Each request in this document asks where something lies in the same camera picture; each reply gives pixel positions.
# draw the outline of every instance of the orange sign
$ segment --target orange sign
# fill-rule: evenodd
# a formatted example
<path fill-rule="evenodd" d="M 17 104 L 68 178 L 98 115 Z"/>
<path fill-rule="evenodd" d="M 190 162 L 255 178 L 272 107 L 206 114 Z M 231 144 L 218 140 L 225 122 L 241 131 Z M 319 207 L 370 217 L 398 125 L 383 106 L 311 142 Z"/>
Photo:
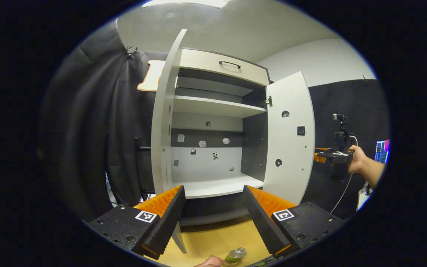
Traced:
<path fill-rule="evenodd" d="M 144 76 L 144 81 L 138 84 L 138 90 L 155 92 L 158 90 L 159 79 L 161 78 L 162 69 L 164 68 L 164 60 L 148 61 L 149 69 Z"/>

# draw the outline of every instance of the drawer handle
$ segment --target drawer handle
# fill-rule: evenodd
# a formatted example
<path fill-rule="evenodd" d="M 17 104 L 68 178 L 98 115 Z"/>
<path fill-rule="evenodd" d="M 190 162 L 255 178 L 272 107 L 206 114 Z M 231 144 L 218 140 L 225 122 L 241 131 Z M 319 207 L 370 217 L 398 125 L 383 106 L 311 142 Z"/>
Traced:
<path fill-rule="evenodd" d="M 242 66 L 240 66 L 240 65 L 238 65 L 238 64 L 235 64 L 235 63 L 232 63 L 232 62 L 228 62 L 228 61 L 223 61 L 223 60 L 221 60 L 221 61 L 219 61 L 219 62 L 218 62 L 218 64 L 223 64 L 223 63 L 228 63 L 228 64 L 235 65 L 235 66 L 237 66 L 237 68 L 241 68 L 241 67 L 242 67 Z"/>

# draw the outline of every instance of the wooden floor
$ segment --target wooden floor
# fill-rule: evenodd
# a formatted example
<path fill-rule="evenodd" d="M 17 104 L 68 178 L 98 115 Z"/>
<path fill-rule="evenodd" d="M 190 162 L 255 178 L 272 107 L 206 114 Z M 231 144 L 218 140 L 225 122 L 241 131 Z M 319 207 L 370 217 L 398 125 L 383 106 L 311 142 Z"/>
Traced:
<path fill-rule="evenodd" d="M 271 255 L 248 216 L 214 224 L 183 227 L 181 232 L 187 253 L 183 254 L 171 238 L 157 262 L 172 267 L 192 267 L 204 262 L 210 255 L 225 259 L 231 250 L 245 247 L 247 255 L 238 266 L 242 267 Z"/>

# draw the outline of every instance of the screen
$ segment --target screen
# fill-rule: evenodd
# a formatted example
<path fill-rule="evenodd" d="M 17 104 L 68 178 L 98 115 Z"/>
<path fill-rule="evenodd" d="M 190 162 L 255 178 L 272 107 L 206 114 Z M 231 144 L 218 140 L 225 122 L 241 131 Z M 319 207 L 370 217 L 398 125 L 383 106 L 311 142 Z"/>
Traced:
<path fill-rule="evenodd" d="M 388 152 L 390 150 L 390 139 L 377 141 L 375 150 L 375 161 L 381 163 L 388 162 Z"/>

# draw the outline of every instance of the round hole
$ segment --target round hole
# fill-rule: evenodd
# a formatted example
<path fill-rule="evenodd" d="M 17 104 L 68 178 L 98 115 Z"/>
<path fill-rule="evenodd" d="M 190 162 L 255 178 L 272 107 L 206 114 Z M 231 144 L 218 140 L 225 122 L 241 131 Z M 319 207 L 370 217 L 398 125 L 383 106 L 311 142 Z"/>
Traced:
<path fill-rule="evenodd" d="M 303 240 L 305 238 L 305 235 L 303 235 L 303 234 L 299 234 L 297 237 L 296 237 L 296 239 L 297 240 Z"/>

